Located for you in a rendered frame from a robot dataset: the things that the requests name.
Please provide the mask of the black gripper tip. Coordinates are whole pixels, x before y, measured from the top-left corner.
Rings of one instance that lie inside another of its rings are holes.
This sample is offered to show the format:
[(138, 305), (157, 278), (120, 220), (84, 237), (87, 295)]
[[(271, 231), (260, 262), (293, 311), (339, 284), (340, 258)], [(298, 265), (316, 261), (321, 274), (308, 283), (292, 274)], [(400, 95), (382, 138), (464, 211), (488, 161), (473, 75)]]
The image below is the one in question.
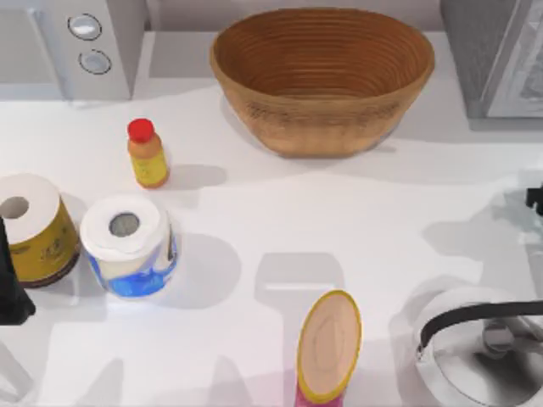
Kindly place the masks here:
[(525, 205), (533, 209), (538, 216), (543, 217), (543, 183), (539, 187), (526, 189)]
[(36, 306), (20, 284), (0, 216), (0, 326), (21, 326), (36, 313)]

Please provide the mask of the yellow wrapped paper roll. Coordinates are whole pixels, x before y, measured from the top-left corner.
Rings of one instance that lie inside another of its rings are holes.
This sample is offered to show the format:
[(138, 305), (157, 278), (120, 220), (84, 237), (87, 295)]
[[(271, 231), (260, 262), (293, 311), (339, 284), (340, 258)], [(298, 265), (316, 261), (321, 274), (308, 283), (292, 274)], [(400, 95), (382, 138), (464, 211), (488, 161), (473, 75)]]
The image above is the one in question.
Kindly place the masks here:
[(23, 287), (53, 284), (76, 265), (80, 239), (51, 181), (33, 174), (0, 177), (0, 218)]

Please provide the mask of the blue wrapped paper roll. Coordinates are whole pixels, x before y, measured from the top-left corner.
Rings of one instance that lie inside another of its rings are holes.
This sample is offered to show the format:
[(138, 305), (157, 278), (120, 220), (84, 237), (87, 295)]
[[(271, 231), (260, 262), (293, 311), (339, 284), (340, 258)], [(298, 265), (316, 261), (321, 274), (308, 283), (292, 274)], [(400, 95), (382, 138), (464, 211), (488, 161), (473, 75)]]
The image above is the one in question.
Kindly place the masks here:
[(120, 298), (144, 298), (164, 289), (179, 251), (165, 208), (135, 193), (95, 202), (80, 225), (81, 242), (102, 287)]

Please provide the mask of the brown woven basket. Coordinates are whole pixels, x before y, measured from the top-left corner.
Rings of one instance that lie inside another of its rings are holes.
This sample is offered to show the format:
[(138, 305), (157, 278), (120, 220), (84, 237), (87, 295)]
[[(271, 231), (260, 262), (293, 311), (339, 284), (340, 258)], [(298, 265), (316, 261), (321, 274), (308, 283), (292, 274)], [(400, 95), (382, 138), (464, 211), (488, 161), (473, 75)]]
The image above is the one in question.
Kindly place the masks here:
[(220, 32), (210, 67), (233, 112), (289, 158), (343, 158), (372, 148), (434, 71), (419, 30), (357, 8), (280, 8)]

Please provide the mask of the yellow bottle with red cap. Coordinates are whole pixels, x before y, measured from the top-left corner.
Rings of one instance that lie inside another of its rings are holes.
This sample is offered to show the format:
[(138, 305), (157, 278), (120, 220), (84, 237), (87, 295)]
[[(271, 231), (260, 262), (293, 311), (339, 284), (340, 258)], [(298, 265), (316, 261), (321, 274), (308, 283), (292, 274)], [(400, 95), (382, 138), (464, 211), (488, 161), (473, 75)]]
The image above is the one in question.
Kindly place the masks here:
[(170, 167), (162, 141), (151, 120), (137, 118), (127, 125), (127, 150), (140, 186), (154, 189), (166, 183)]

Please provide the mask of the yellow and pink can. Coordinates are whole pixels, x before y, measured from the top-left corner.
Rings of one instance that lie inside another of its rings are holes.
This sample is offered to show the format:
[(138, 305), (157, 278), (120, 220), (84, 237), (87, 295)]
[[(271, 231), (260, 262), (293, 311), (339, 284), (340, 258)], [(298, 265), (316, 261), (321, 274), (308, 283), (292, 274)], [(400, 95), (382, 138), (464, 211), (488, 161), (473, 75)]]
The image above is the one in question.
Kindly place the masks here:
[(294, 407), (344, 407), (362, 343), (361, 314), (344, 290), (323, 294), (299, 335)]

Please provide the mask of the pale microwave oven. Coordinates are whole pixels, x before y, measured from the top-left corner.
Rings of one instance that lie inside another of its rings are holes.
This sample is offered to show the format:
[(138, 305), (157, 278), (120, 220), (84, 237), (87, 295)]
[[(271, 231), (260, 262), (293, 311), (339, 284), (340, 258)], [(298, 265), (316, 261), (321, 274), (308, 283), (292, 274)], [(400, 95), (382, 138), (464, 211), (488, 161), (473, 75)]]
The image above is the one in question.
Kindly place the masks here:
[[(70, 33), (68, 18), (79, 14), (100, 21), (99, 38)], [(0, 101), (131, 99), (148, 24), (146, 0), (0, 0)], [(80, 66), (93, 49), (109, 56), (107, 74)]]

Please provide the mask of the round microwave knob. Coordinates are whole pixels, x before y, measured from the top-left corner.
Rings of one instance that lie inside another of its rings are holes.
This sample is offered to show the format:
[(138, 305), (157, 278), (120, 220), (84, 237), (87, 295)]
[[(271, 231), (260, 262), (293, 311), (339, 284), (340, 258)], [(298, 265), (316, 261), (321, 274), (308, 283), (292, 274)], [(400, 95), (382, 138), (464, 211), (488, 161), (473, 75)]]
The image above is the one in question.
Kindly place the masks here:
[(109, 56), (97, 49), (80, 53), (78, 62), (80, 66), (91, 75), (105, 75), (112, 68)]
[(102, 34), (100, 21), (91, 14), (69, 17), (67, 25), (70, 33), (83, 41), (94, 41)]

